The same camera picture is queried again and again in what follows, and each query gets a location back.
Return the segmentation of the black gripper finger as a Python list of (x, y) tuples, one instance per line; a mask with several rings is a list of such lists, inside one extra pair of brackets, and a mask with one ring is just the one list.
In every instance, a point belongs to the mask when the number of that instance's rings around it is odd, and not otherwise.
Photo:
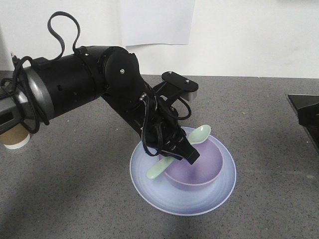
[(176, 143), (174, 158), (178, 160), (185, 159), (190, 165), (193, 165), (199, 156), (199, 152), (189, 143), (187, 138), (183, 138), (180, 142)]

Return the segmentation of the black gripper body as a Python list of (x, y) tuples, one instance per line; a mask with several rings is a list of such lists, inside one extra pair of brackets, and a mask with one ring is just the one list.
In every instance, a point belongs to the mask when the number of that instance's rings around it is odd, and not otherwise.
[(164, 99), (139, 99), (136, 124), (144, 151), (149, 156), (187, 156), (186, 133), (179, 125), (178, 111)]

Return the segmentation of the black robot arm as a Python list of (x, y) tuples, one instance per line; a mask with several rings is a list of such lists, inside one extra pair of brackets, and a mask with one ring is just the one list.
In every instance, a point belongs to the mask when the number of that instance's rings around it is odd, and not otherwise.
[(21, 124), (36, 133), (41, 123), (103, 98), (140, 136), (145, 152), (188, 159), (193, 148), (172, 104), (184, 101), (182, 78), (150, 86), (135, 54), (121, 47), (80, 47), (53, 60), (12, 57), (12, 77), (0, 82), (0, 131)]

